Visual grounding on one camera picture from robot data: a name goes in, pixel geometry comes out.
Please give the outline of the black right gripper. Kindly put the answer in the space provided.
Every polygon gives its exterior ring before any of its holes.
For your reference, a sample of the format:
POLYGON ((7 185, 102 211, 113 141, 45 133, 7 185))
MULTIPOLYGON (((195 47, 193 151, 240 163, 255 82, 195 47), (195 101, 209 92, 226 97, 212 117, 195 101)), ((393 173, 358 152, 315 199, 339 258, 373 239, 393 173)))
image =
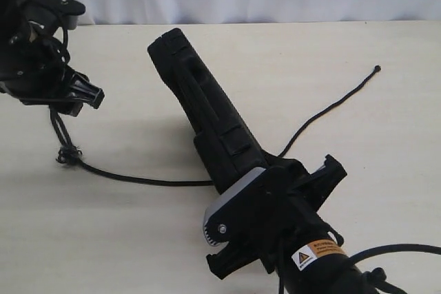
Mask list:
MULTIPOLYGON (((265 156, 269 166, 282 167, 291 177, 307 174, 302 163, 296 159, 265 156)), ((239 193, 248 188, 253 180, 265 172, 263 166, 254 167, 239 178, 220 195, 220 207, 224 207, 239 193)), ((279 243, 286 237, 304 233, 318 233, 330 227, 317 215, 337 185, 347 176, 345 168, 332 155, 326 155, 323 165, 312 174, 297 180, 290 177, 282 200, 274 213, 258 223, 247 233, 240 234, 218 253, 206 257, 210 271, 224 279, 242 267, 260 260, 268 273, 276 267, 279 243)))

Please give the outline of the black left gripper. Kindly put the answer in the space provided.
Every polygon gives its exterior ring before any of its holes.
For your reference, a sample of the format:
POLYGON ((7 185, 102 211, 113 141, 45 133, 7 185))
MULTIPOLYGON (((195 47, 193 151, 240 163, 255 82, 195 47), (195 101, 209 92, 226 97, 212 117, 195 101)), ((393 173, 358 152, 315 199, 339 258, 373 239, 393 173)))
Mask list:
POLYGON ((1 93, 77 117, 83 103, 98 109, 104 91, 68 65, 68 30, 61 29, 62 41, 37 30, 22 14, 1 15, 1 93))

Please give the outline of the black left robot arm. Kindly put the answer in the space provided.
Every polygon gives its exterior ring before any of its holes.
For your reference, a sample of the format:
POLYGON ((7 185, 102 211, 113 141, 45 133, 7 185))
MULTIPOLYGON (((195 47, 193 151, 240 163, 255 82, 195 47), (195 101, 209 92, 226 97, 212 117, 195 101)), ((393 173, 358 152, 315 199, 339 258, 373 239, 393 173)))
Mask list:
POLYGON ((1 93, 70 116, 99 108, 104 91, 69 65, 68 32, 84 13, 76 0, 1 0, 1 93))

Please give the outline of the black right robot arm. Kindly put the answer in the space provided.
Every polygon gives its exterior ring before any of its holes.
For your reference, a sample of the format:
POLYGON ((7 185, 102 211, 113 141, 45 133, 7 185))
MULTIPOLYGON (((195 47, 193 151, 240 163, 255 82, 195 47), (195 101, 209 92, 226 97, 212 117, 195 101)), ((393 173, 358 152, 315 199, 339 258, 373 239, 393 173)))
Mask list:
POLYGON ((356 266, 384 249, 349 257, 343 237, 318 215, 345 176, 333 156, 313 173, 296 160, 271 158, 219 187, 203 220, 205 239, 220 246, 207 256, 210 271, 225 279, 260 262, 278 276, 282 292, 397 293, 382 268, 364 272, 356 266))

